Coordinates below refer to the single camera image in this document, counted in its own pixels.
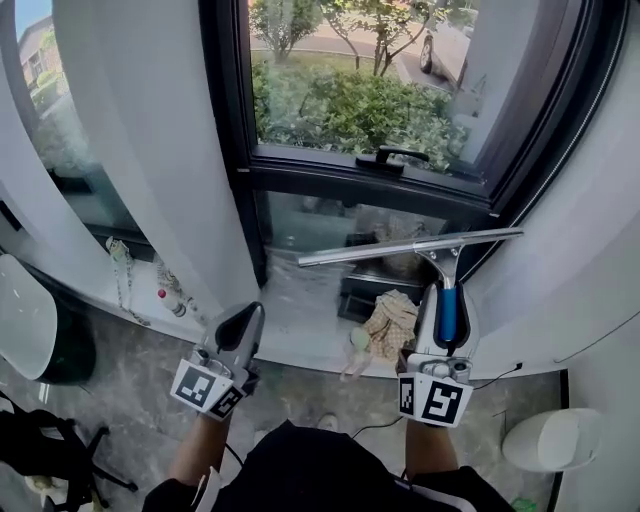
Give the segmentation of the large window glass pane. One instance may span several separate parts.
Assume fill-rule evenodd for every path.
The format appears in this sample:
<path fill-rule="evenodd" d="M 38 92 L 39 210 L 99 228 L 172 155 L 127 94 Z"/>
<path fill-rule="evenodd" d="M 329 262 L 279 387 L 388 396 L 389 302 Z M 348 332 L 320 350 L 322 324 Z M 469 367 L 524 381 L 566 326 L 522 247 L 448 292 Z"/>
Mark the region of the large window glass pane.
<path fill-rule="evenodd" d="M 253 64 L 269 61 L 280 66 L 323 66 L 373 75 L 374 38 L 368 34 L 354 37 L 360 53 L 360 68 L 356 70 L 350 48 L 324 18 L 313 35 L 294 46 L 285 62 L 276 63 L 266 44 L 251 33 L 249 6 L 252 2 L 248 0 L 247 6 L 251 73 Z M 465 129 L 467 140 L 459 157 L 442 174 L 478 175 L 482 171 L 484 155 L 500 130 L 519 69 L 528 61 L 529 46 L 545 10 L 542 0 L 449 0 L 448 7 L 450 11 L 445 20 L 438 23 L 449 22 L 459 29 L 473 28 L 459 85 L 454 87 L 446 80 L 423 74 L 420 70 L 419 57 L 426 31 L 435 29 L 438 23 L 397 56 L 382 77 L 397 78 L 403 83 L 450 94 L 449 115 L 455 124 Z M 406 156 L 400 156 L 400 159 L 419 169 L 433 171 L 426 169 L 423 161 Z"/>

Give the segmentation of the small window pane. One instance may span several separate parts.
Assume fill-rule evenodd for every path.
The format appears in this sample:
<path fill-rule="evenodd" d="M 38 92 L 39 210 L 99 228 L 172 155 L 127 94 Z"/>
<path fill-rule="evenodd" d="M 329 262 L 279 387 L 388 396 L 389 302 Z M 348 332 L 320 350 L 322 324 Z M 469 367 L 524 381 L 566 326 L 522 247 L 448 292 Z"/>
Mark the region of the small window pane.
<path fill-rule="evenodd" d="M 261 191 L 256 194 L 265 244 L 297 253 L 436 235 L 438 217 L 339 200 Z"/>

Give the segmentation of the beige checkered cloth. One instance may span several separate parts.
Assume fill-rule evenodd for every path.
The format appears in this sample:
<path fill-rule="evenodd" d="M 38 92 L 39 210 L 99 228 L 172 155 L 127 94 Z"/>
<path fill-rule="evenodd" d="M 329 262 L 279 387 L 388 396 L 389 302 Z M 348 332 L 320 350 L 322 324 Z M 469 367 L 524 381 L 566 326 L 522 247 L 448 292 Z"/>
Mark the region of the beige checkered cloth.
<path fill-rule="evenodd" d="M 370 318 L 362 325 L 369 335 L 369 348 L 378 358 L 395 361 L 404 345 L 415 338 L 419 308 L 398 290 L 378 296 Z"/>

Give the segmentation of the black flat box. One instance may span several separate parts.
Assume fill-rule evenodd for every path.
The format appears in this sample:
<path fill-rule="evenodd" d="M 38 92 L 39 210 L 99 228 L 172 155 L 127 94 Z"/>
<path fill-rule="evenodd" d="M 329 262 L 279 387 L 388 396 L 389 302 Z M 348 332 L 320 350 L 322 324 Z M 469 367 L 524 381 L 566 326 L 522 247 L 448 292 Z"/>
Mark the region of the black flat box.
<path fill-rule="evenodd" d="M 373 314 L 378 296 L 397 290 L 418 305 L 424 289 L 420 275 L 393 270 L 382 260 L 358 262 L 340 281 L 337 314 L 364 323 Z"/>

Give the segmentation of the black swivel chair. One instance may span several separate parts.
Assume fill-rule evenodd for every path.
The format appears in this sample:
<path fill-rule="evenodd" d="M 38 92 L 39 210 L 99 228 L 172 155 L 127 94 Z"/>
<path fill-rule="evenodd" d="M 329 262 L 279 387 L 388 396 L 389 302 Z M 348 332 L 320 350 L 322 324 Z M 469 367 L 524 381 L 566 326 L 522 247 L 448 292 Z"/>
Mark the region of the black swivel chair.
<path fill-rule="evenodd" d="M 135 482 L 123 481 L 94 462 L 100 442 L 109 434 L 109 427 L 102 425 L 85 442 L 75 419 L 61 418 L 44 409 L 27 412 L 0 391 L 0 462 L 23 477 L 67 483 L 63 501 L 45 497 L 43 512 L 80 512 L 82 506 L 92 503 L 107 508 L 109 502 L 98 490 L 98 478 L 132 493 L 138 491 Z"/>

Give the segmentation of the round green shrub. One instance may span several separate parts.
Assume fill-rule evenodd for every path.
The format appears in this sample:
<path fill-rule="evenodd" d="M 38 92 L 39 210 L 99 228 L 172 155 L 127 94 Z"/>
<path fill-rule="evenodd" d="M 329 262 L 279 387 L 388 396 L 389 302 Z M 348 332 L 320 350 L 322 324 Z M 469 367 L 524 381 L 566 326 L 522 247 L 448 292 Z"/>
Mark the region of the round green shrub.
<path fill-rule="evenodd" d="M 317 31 L 322 19 L 315 0 L 253 0 L 249 6 L 251 33 L 266 44 L 278 64 Z"/>

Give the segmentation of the white shell chair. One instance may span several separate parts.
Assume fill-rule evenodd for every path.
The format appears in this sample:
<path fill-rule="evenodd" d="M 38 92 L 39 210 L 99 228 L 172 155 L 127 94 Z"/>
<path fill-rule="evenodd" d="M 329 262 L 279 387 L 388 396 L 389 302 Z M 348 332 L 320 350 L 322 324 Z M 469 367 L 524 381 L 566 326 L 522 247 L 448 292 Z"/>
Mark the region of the white shell chair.
<path fill-rule="evenodd" d="M 0 255 L 0 356 L 24 378 L 53 385 L 85 383 L 96 365 L 87 321 L 9 254 Z"/>

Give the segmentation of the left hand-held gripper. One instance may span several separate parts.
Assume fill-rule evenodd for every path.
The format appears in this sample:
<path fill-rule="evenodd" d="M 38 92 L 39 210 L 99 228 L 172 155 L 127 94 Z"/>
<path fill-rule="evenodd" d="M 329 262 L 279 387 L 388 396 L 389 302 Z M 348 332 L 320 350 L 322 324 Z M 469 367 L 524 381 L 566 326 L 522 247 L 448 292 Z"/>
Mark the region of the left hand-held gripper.
<path fill-rule="evenodd" d="M 234 408 L 253 394 L 258 374 L 247 368 L 256 355 L 264 328 L 265 310 L 260 302 L 229 307 L 211 320 L 201 345 L 189 359 L 181 359 L 170 395 L 198 413 L 225 420 Z"/>

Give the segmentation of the narrow dark framed window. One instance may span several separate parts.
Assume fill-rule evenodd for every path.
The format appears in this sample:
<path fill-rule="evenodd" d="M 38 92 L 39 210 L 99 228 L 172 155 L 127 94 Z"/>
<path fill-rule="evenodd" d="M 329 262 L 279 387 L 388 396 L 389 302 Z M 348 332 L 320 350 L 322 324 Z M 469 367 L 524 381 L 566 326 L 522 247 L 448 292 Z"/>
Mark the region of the narrow dark framed window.
<path fill-rule="evenodd" d="M 50 180 L 101 244 L 155 255 L 95 156 L 57 44 L 53 0 L 0 0 L 0 61 L 19 117 Z"/>

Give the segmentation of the person's right forearm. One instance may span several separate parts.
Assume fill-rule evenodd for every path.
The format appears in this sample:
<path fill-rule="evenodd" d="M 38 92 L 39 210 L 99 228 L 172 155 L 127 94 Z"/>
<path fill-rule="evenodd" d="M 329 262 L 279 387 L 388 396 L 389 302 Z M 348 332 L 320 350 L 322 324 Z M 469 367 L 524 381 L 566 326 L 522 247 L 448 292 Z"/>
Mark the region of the person's right forearm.
<path fill-rule="evenodd" d="M 405 434 L 406 476 L 454 471 L 459 468 L 449 430 L 408 420 Z"/>

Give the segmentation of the person's left forearm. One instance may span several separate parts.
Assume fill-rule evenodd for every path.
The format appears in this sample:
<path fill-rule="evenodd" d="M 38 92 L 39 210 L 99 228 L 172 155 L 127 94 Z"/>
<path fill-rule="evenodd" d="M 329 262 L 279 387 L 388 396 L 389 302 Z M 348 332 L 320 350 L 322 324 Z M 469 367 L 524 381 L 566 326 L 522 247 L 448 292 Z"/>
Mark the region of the person's left forearm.
<path fill-rule="evenodd" d="M 217 421 L 198 415 L 186 438 L 181 442 L 168 478 L 188 486 L 196 486 L 201 477 L 213 468 L 220 471 L 230 429 L 231 417 Z"/>

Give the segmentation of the grey wall conduit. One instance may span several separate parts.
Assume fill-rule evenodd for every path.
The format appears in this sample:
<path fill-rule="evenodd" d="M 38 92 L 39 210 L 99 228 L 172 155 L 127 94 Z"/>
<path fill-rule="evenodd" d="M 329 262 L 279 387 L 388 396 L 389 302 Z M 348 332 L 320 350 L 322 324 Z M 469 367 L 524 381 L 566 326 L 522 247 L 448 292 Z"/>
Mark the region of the grey wall conduit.
<path fill-rule="evenodd" d="M 606 332 L 604 335 L 602 335 L 601 337 L 597 338 L 596 340 L 594 340 L 593 342 L 591 342 L 590 344 L 586 345 L 585 347 L 567 355 L 564 356 L 560 359 L 554 359 L 553 362 L 555 364 L 561 364 L 564 362 L 567 362 L 583 353 L 585 353 L 586 351 L 588 351 L 589 349 L 595 347 L 596 345 L 598 345 L 600 342 L 604 341 L 605 339 L 607 339 L 609 336 L 615 334 L 616 332 L 618 332 L 621 328 L 625 327 L 627 324 L 629 324 L 632 320 L 636 319 L 638 316 L 640 316 L 640 310 L 636 311 L 634 314 L 632 314 L 629 318 L 627 318 L 626 320 L 624 320 L 622 323 L 620 323 L 619 325 L 617 325 L 616 327 L 612 328 L 611 330 L 609 330 L 608 332 Z"/>

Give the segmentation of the white bottle red cap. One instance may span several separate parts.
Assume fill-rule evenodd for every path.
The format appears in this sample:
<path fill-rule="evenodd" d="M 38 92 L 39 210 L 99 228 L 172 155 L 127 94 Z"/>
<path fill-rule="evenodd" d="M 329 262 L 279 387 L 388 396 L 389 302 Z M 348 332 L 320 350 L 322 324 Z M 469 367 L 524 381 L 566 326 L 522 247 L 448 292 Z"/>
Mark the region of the white bottle red cap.
<path fill-rule="evenodd" d="M 183 317 L 186 314 L 186 306 L 174 294 L 164 288 L 157 290 L 157 296 L 161 304 L 176 317 Z"/>

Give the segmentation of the thin leafy tree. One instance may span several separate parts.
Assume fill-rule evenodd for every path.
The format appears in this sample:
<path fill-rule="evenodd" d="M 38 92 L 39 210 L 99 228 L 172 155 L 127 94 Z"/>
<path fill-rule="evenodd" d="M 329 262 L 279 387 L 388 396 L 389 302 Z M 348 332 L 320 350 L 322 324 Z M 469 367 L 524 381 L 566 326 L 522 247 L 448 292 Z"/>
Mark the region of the thin leafy tree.
<path fill-rule="evenodd" d="M 383 76 L 383 53 L 378 37 L 378 19 L 375 16 L 377 4 L 378 0 L 318 0 L 324 20 L 350 48 L 356 70 L 360 68 L 360 53 L 356 49 L 354 37 L 368 34 L 374 38 L 373 75 Z"/>
<path fill-rule="evenodd" d="M 438 22 L 450 9 L 449 0 L 371 0 L 376 35 L 373 74 L 384 76 L 393 60 Z"/>

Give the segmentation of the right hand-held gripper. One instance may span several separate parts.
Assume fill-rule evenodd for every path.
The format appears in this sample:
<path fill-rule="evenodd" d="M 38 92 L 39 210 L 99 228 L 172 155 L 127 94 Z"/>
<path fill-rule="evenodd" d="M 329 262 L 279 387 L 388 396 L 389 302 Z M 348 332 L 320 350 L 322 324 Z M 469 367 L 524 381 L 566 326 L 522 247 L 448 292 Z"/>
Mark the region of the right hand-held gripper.
<path fill-rule="evenodd" d="M 398 413 L 433 427 L 457 427 L 474 391 L 469 384 L 469 359 L 480 340 L 478 314 L 466 287 L 457 282 L 455 290 L 453 339 L 447 346 L 440 340 L 440 285 L 435 283 L 425 290 L 420 304 L 414 329 L 416 352 L 402 349 L 399 357 L 404 372 L 397 375 Z"/>

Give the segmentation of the clear plastic sheet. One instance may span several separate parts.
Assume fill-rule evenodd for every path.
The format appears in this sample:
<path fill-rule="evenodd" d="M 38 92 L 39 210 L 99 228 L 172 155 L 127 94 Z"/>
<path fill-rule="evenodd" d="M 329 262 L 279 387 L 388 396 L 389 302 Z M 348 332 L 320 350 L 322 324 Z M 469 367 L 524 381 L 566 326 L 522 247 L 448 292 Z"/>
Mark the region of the clear plastic sheet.
<path fill-rule="evenodd" d="M 261 290 L 267 320 L 279 327 L 335 322 L 344 265 L 300 267 L 297 253 L 267 251 Z"/>

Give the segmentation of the blue handled metal squeegee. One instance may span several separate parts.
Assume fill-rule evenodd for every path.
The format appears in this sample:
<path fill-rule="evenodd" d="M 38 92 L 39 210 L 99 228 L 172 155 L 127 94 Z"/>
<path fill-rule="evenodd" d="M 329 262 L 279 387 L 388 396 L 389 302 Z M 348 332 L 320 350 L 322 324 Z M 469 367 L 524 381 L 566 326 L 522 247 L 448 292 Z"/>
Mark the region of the blue handled metal squeegee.
<path fill-rule="evenodd" d="M 451 342 L 454 340 L 457 329 L 458 306 L 456 301 L 459 287 L 457 266 L 462 250 L 471 245 L 495 243 L 523 235 L 524 230 L 518 227 L 452 233 L 305 253 L 297 257 L 297 263 L 300 267 L 311 267 L 406 253 L 420 255 L 436 269 L 442 282 L 442 291 L 438 295 L 438 298 L 443 300 L 439 316 L 439 334 L 443 341 Z"/>

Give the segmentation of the white rounded toilet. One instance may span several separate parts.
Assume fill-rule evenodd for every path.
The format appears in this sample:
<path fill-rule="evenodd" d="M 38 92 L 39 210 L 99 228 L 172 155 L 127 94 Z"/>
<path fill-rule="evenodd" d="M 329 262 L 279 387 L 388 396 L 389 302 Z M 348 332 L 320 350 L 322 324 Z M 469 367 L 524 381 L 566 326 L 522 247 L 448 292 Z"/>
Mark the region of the white rounded toilet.
<path fill-rule="evenodd" d="M 515 425 L 503 440 L 502 454 L 525 471 L 565 472 L 595 459 L 602 432 L 603 416 L 594 409 L 548 411 Z"/>

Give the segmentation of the green hedge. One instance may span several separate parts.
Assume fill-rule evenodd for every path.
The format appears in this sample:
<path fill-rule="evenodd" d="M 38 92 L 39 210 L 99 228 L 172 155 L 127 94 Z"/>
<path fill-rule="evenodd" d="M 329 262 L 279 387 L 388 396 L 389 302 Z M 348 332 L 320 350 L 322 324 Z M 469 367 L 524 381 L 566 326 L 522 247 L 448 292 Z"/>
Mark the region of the green hedge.
<path fill-rule="evenodd" d="M 344 154 L 383 145 L 424 153 L 444 173 L 467 140 L 449 115 L 451 96 L 397 78 L 331 67 L 252 66 L 257 139 Z"/>

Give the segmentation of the person's black clothing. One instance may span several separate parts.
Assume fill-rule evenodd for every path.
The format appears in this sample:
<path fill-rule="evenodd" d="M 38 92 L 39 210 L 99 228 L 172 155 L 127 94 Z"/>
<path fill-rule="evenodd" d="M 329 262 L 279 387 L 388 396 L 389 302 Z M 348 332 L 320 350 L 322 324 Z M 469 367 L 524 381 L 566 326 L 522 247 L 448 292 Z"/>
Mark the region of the person's black clothing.
<path fill-rule="evenodd" d="M 469 466 L 417 473 L 401 481 L 344 433 L 285 421 L 220 486 L 171 478 L 145 498 L 142 512 L 512 512 Z"/>

